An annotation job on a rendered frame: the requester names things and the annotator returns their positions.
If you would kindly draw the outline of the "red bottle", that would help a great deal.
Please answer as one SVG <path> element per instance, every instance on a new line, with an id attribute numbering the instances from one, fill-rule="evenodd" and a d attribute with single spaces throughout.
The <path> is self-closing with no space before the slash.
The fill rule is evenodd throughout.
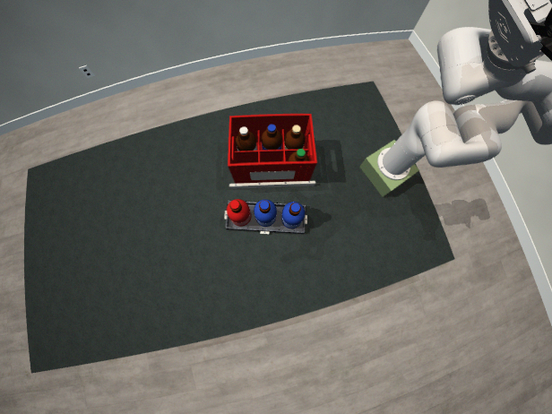
<path id="1" fill-rule="evenodd" d="M 241 199 L 231 201 L 227 207 L 227 214 L 235 225 L 240 227 L 248 224 L 252 218 L 248 204 Z"/>

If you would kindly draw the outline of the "blue bottle with brown band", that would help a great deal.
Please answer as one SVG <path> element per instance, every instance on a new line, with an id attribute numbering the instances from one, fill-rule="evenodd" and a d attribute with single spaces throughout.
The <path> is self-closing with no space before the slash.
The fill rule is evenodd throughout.
<path id="1" fill-rule="evenodd" d="M 288 229 L 297 228 L 305 218 L 304 207 L 297 202 L 287 203 L 281 214 L 282 224 Z"/>

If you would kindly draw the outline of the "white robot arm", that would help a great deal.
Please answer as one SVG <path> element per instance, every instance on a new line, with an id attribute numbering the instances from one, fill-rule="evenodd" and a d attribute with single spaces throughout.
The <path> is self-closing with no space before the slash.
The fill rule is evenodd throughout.
<path id="1" fill-rule="evenodd" d="M 489 49 L 490 31 L 463 27 L 440 38 L 443 96 L 451 105 L 469 103 L 491 91 L 504 100 L 464 106 L 454 113 L 442 101 L 428 102 L 397 142 L 379 154 L 377 165 L 384 176 L 405 178 L 425 154 L 436 168 L 491 160 L 502 149 L 499 134 L 507 132 L 521 113 L 534 141 L 552 144 L 552 62 L 534 60 L 517 67 L 501 61 Z"/>

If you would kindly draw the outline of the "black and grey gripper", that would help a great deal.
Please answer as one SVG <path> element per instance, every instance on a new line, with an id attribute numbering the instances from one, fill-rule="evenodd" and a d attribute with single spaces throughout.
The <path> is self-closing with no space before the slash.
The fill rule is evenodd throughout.
<path id="1" fill-rule="evenodd" d="M 513 66 L 527 65 L 544 54 L 552 61 L 551 1 L 488 0 L 491 53 Z"/>

